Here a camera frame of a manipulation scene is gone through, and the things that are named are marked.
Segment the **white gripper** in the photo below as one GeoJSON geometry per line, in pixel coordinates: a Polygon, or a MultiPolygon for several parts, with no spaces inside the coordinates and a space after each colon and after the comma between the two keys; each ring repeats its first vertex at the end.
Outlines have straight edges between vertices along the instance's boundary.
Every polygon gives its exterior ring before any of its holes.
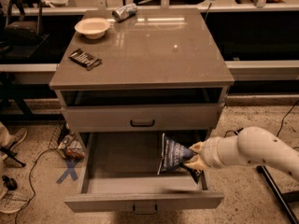
{"type": "Polygon", "coordinates": [[[196,160],[191,162],[185,162],[184,165],[190,169],[202,171],[208,168],[220,169],[224,167],[219,154],[218,144],[220,143],[220,137],[208,138],[204,142],[197,142],[190,147],[190,150],[200,154],[202,160],[196,160]]]}

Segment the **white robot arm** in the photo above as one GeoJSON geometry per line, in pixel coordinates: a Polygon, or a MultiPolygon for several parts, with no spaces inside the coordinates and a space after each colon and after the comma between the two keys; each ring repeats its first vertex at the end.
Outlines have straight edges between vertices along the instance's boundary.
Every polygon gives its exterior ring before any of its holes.
{"type": "Polygon", "coordinates": [[[211,137],[190,150],[195,155],[184,164],[195,170],[265,165],[299,181],[299,153],[260,127],[247,127],[236,136],[211,137]]]}

